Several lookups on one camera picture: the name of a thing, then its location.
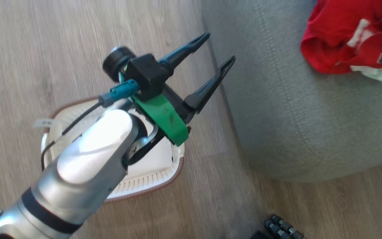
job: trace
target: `cable connector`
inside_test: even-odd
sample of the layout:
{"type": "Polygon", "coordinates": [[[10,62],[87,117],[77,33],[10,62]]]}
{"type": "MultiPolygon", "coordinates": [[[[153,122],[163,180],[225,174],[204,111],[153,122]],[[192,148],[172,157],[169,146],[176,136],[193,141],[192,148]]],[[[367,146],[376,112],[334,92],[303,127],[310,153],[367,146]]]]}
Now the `cable connector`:
{"type": "Polygon", "coordinates": [[[135,80],[128,80],[118,86],[110,89],[110,92],[100,95],[98,97],[98,102],[101,106],[107,108],[114,104],[114,102],[131,97],[139,91],[138,83],[135,80]]]}

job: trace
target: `red cloth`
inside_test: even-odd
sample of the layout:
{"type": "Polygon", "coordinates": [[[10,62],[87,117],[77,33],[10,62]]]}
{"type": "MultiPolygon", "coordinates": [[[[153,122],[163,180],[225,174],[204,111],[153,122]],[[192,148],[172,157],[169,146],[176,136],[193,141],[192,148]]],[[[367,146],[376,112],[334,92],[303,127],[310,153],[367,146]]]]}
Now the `red cloth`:
{"type": "Polygon", "coordinates": [[[301,51],[321,73],[382,68],[382,0],[318,0],[301,51]]]}

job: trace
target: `green plastic part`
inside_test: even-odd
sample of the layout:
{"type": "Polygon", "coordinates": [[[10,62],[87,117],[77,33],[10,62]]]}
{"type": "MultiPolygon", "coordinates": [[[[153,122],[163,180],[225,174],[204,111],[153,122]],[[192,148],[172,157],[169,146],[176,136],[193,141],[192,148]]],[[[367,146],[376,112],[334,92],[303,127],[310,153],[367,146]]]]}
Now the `green plastic part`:
{"type": "Polygon", "coordinates": [[[186,124],[164,95],[160,94],[146,102],[137,97],[132,98],[176,146],[182,145],[188,139],[186,124]]]}

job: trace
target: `gray ottoman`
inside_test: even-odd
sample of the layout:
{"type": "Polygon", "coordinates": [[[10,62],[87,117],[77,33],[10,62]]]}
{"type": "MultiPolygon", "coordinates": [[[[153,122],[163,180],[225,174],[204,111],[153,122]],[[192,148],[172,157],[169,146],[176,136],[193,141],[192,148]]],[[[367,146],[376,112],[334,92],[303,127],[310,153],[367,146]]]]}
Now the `gray ottoman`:
{"type": "Polygon", "coordinates": [[[315,0],[203,1],[246,158],[261,173],[318,182],[382,164],[382,83],[323,75],[300,53],[315,0]]]}

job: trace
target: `white plastic basket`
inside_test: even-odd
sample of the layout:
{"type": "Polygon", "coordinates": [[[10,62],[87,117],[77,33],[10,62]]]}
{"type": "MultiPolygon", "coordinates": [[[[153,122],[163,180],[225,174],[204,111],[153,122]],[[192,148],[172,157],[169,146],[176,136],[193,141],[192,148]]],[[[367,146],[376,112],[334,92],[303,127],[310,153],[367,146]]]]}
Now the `white plastic basket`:
{"type": "MultiPolygon", "coordinates": [[[[97,103],[97,99],[88,99],[65,106],[53,114],[51,118],[57,124],[45,129],[41,141],[41,152],[49,142],[61,135],[62,129],[66,128],[74,119],[95,103],[97,103]]],[[[52,162],[52,159],[56,159],[74,139],[91,127],[103,113],[104,109],[101,107],[90,113],[50,148],[44,156],[43,168],[47,167],[52,162]]],[[[129,111],[129,113],[139,117],[147,127],[147,131],[151,132],[152,125],[142,115],[137,114],[134,110],[129,111]]],[[[168,139],[162,139],[143,159],[129,166],[128,175],[107,197],[106,202],[136,197],[171,184],[179,176],[183,163],[184,146],[176,147],[168,139]]]]}

